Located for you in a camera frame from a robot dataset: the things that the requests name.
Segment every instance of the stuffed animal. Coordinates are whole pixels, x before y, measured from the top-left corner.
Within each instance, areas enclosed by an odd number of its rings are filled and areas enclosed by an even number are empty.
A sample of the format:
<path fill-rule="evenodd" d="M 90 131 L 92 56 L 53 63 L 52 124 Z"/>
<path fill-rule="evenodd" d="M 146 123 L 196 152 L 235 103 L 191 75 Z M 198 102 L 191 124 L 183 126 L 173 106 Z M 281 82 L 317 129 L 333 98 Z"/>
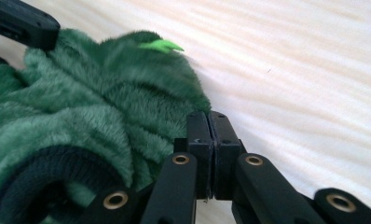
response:
<path fill-rule="evenodd" d="M 158 176 L 210 103 L 180 47 L 151 32 L 62 30 L 25 68 L 0 60 L 0 223 L 75 223 L 98 192 Z"/>

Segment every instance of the wood grain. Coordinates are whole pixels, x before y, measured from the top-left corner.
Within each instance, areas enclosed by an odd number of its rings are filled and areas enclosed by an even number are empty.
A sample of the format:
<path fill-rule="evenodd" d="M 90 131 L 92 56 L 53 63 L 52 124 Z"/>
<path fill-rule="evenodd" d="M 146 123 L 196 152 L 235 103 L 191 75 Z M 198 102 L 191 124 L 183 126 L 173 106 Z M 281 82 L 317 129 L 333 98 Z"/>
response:
<path fill-rule="evenodd" d="M 371 206 L 371 0 L 25 1 L 96 40 L 156 31 L 185 49 L 213 109 L 300 192 Z M 24 47 L 0 37 L 22 67 Z M 198 202 L 197 223 L 235 223 Z"/>

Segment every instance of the dark green plush fabric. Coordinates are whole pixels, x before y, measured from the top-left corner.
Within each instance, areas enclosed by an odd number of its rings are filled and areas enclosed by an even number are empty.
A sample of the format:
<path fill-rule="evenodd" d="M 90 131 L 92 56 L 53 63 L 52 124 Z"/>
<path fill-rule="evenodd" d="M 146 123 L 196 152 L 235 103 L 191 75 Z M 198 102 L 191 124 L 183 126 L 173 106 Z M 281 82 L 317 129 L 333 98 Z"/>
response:
<path fill-rule="evenodd" d="M 57 145 L 95 153 L 128 187 L 151 183 L 186 136 L 186 115 L 210 110 L 185 57 L 139 48 L 157 39 L 136 32 L 98 44 L 63 30 L 54 50 L 27 49 L 25 69 L 0 63 L 0 188 L 22 160 Z"/>

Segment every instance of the black metal bracket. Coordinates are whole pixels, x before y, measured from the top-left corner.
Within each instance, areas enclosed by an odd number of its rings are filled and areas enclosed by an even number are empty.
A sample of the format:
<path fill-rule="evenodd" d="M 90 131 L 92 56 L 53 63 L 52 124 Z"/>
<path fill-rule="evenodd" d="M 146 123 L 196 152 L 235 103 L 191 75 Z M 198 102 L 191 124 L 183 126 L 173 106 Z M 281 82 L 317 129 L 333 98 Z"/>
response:
<path fill-rule="evenodd" d="M 103 192 L 80 223 L 191 224 L 196 200 L 215 197 L 232 201 L 238 224 L 371 224 L 371 209 L 343 190 L 321 189 L 314 200 L 298 193 L 267 158 L 247 153 L 218 112 L 188 115 L 173 151 L 155 184 Z"/>
<path fill-rule="evenodd" d="M 0 0 L 0 35 L 29 47 L 54 49 L 60 24 L 48 13 L 18 0 Z"/>

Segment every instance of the green fabric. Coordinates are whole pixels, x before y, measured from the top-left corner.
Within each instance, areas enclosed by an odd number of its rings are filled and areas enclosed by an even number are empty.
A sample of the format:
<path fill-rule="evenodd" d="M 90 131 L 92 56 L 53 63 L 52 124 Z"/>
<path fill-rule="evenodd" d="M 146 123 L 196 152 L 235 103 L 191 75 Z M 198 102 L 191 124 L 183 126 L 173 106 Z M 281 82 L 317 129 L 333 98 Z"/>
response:
<path fill-rule="evenodd" d="M 98 44 L 63 30 L 53 51 L 27 49 L 25 69 L 0 64 L 0 186 L 53 145 L 102 156 L 128 187 L 151 183 L 173 139 L 186 136 L 186 115 L 210 110 L 185 57 L 140 48 L 159 39 L 136 32 Z"/>

